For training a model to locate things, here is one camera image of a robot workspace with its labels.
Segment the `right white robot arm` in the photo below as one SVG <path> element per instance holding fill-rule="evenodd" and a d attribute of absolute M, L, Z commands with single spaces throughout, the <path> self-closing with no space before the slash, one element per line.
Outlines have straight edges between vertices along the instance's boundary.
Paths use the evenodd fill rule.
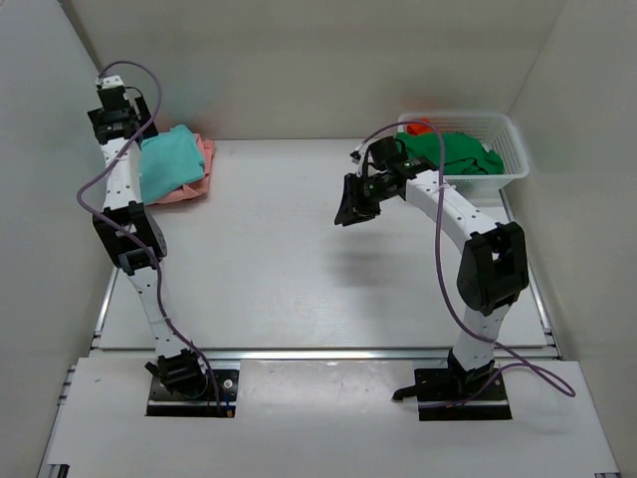
<path fill-rule="evenodd" d="M 380 215 L 381 202 L 399 197 L 434 221 L 435 236 L 447 236 L 461 253 L 456 287 L 465 312 L 444 380 L 451 394 L 469 398 L 493 373 L 504 318 L 529 284 L 524 230 L 482 212 L 445 181 L 438 165 L 409 157 L 393 136 L 363 143 L 351 157 L 357 171 L 344 178 L 335 224 L 370 221 Z"/>

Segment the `green t shirt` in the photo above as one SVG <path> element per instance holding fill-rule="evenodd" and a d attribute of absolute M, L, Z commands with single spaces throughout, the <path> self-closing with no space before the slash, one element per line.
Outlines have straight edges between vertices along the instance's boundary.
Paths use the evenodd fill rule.
<path fill-rule="evenodd" d="M 445 175 L 501 175 L 505 165 L 493 150 L 486 149 L 477 139 L 462 133 L 443 133 L 445 144 Z M 426 157 L 434 165 L 440 165 L 440 143 L 433 133 L 410 135 L 399 132 L 396 140 L 404 143 L 410 158 Z"/>

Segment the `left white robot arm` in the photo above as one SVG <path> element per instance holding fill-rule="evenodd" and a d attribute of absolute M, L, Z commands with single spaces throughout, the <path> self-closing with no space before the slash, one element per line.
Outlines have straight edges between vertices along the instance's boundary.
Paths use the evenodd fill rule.
<path fill-rule="evenodd" d="M 142 202 L 136 134 L 150 120 L 143 97 L 131 99 L 119 77 L 97 85 L 101 106 L 88 112 L 105 159 L 106 197 L 93 225 L 113 264 L 123 272 L 137 296 L 152 332 L 156 359 L 145 368 L 170 393 L 200 397 L 209 387 L 201 357 L 171 328 L 158 266 L 167 254 L 166 242 Z"/>

